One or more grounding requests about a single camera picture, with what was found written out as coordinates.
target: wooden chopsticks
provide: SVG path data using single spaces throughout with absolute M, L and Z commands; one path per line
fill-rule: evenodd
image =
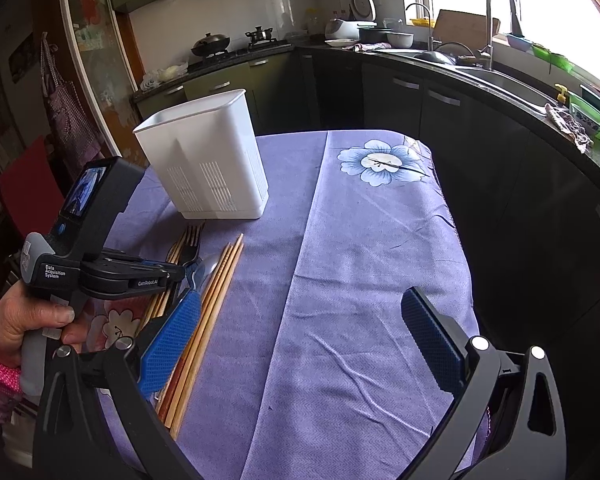
M 244 243 L 240 235 L 224 248 L 216 271 L 202 297 L 200 321 L 167 383 L 156 410 L 173 438 L 178 436 L 189 397 L 195 384 L 206 346 L 211 338 L 224 297 L 234 275 Z
M 182 252 L 182 248 L 190 241 L 190 238 L 193 236 L 194 227 L 188 225 L 178 241 L 171 246 L 169 253 L 167 255 L 167 263 L 169 264 L 177 264 L 180 258 L 180 253 Z M 138 325 L 138 330 L 136 331 L 136 335 L 144 328 L 144 326 L 151 320 L 151 318 L 161 316 L 164 314 L 164 309 L 167 306 L 167 302 L 169 301 L 169 291 L 165 290 L 160 294 L 154 294 L 151 297 L 151 301 L 144 311 L 144 316 L 142 316 L 142 321 L 140 325 Z

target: flower print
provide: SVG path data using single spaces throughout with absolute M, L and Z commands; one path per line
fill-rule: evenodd
M 94 316 L 91 321 L 89 334 L 87 336 L 87 350 L 89 352 L 96 352 L 108 348 L 112 343 L 109 337 L 110 330 L 115 332 L 115 323 L 109 325 L 112 322 L 112 312 L 117 313 L 118 316 L 121 316 L 125 311 L 131 312 L 133 318 L 132 322 L 136 324 L 134 330 L 136 330 L 149 301 L 150 298 L 148 296 L 137 296 L 135 298 L 125 298 L 124 300 L 116 301 L 97 300 L 98 303 L 96 304 L 95 309 L 97 316 Z M 125 332 L 124 335 L 134 336 L 133 333 L 127 332 Z
M 110 310 L 109 322 L 105 323 L 102 327 L 102 332 L 107 336 L 104 348 L 109 348 L 122 336 L 135 337 L 139 324 L 140 320 L 134 319 L 134 313 L 130 310 L 123 310 L 122 312 Z
M 342 150 L 338 160 L 340 170 L 349 175 L 359 175 L 362 182 L 373 187 L 390 184 L 392 180 L 416 182 L 425 176 L 420 165 L 420 155 L 414 148 L 416 142 L 406 138 L 408 144 L 391 147 L 382 140 L 370 140 L 364 148 Z

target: black countertop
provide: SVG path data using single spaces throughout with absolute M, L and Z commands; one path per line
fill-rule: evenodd
M 162 83 L 158 88 L 152 88 L 151 90 L 138 90 L 131 96 L 131 100 L 135 103 L 142 101 L 143 99 L 147 99 L 148 97 L 159 94 L 160 92 L 164 92 L 170 88 L 175 88 L 176 86 L 180 86 L 187 81 L 191 81 L 201 75 L 210 74 L 215 72 L 216 70 L 221 70 L 223 68 L 229 68 L 230 66 L 238 65 L 240 63 L 244 63 L 247 61 L 251 61 L 253 59 L 259 59 L 261 57 L 273 56 L 274 54 L 282 54 L 283 52 L 291 52 L 294 49 L 294 46 L 291 44 L 282 44 L 277 46 L 272 46 L 270 48 L 261 48 L 258 50 L 254 50 L 252 52 L 245 52 L 244 54 L 238 54 L 237 56 L 229 57 L 226 59 L 222 59 L 216 63 L 208 64 L 202 66 L 200 68 L 196 68 L 195 66 L 189 67 L 189 71 L 184 76 L 172 79 L 171 81 L 167 81 L 166 83 Z
M 590 145 L 585 153 L 580 153 L 573 141 L 558 130 L 544 114 L 540 114 L 533 108 L 527 107 L 504 92 L 485 85 L 480 80 L 469 78 L 463 73 L 450 70 L 443 65 L 413 60 L 409 57 L 401 57 L 380 51 L 359 54 L 350 50 L 332 48 L 326 45 L 301 46 L 299 49 L 306 51 L 308 54 L 311 52 L 321 52 L 328 56 L 356 56 L 357 59 L 359 59 L 359 56 L 365 56 L 363 62 L 370 62 L 393 69 L 399 69 L 402 66 L 404 70 L 404 64 L 408 64 L 409 71 L 414 76 L 432 80 L 448 88 L 462 92 L 525 126 L 533 134 L 536 134 L 569 159 L 600 190 L 599 140 L 595 139 L 594 144 Z

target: gas stove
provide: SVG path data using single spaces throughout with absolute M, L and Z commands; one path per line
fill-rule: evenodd
M 288 44 L 287 40 L 270 40 L 270 41 L 259 41 L 258 43 L 250 44 L 247 48 L 240 48 L 238 50 L 234 50 L 232 52 L 227 52 L 223 50 L 222 52 L 218 52 L 217 54 L 213 54 L 212 56 L 205 57 L 195 63 L 189 63 L 188 72 L 195 72 L 201 68 L 206 68 L 207 66 L 213 66 L 220 62 L 224 62 L 235 57 L 244 56 L 245 54 L 250 54 L 251 52 L 255 52 L 258 50 L 263 50 L 266 48 L 272 48 L 274 46 L 281 46 Z

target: cutting board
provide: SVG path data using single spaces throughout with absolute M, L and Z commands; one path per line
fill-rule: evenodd
M 446 43 L 457 41 L 465 44 L 474 52 L 486 46 L 487 17 L 482 14 L 441 9 L 433 29 L 433 37 Z M 493 35 L 500 30 L 500 20 L 493 19 Z

